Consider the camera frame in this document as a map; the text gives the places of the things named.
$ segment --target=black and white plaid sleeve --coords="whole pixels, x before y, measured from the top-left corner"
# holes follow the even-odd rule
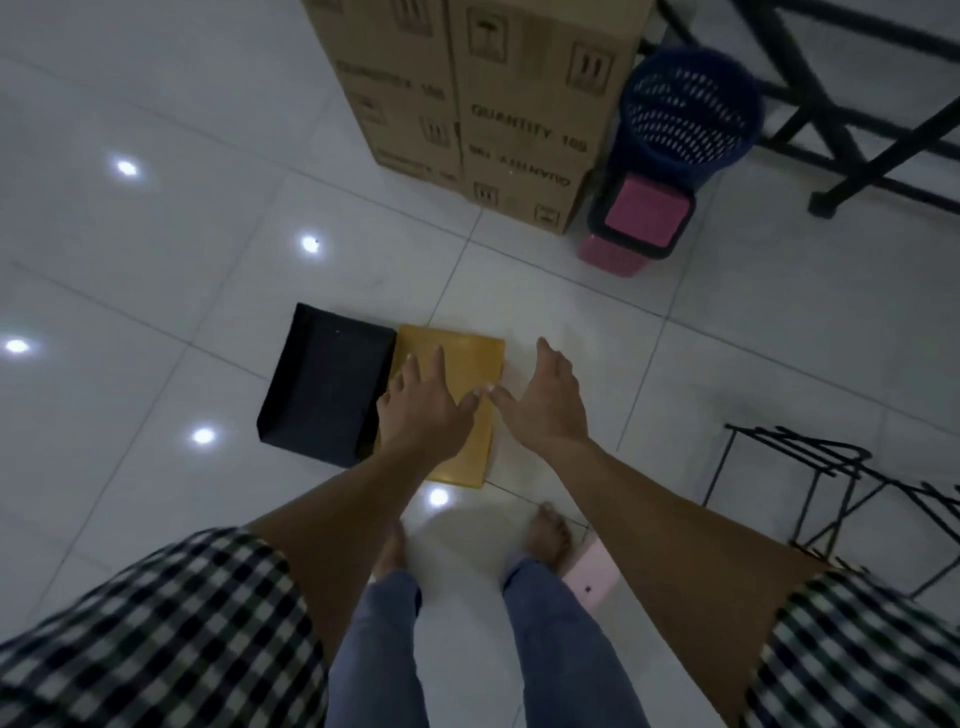
[[[0,726],[323,725],[311,626],[279,553],[204,531],[0,645]]]
[[[829,571],[778,612],[747,705],[747,728],[958,726],[960,638],[873,578]]]

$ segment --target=hand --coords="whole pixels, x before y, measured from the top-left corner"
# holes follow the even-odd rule
[[[376,401],[384,448],[410,447],[421,452],[430,469],[456,455],[473,429],[480,406],[480,390],[467,392],[457,404],[446,388],[443,347],[427,362],[423,379],[420,363],[410,356]]]
[[[544,459],[556,447],[589,441],[573,365],[542,337],[537,340],[537,370],[523,397],[515,400],[499,384],[488,384],[487,393],[511,434]]]

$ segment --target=person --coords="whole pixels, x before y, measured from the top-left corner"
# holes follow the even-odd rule
[[[953,629],[604,452],[569,360],[543,339],[537,350],[522,396],[486,394],[728,725],[960,723]],[[151,554],[0,645],[0,726],[426,726],[420,590],[397,522],[459,451],[483,395],[452,399],[442,350],[423,372],[405,362],[377,403],[373,456],[246,527]],[[504,573],[527,723],[645,726],[610,643],[556,574],[568,550],[562,519],[541,508]]]

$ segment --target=black pouch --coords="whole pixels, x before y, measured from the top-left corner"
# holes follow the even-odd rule
[[[256,418],[260,442],[349,468],[373,452],[396,331],[298,303]]]

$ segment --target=jeans leg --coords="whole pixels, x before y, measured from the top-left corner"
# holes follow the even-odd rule
[[[420,587],[393,571],[364,590],[329,674],[326,728],[427,728],[414,662]]]
[[[613,646],[557,574],[520,553],[508,565],[503,598],[528,728],[649,728]]]

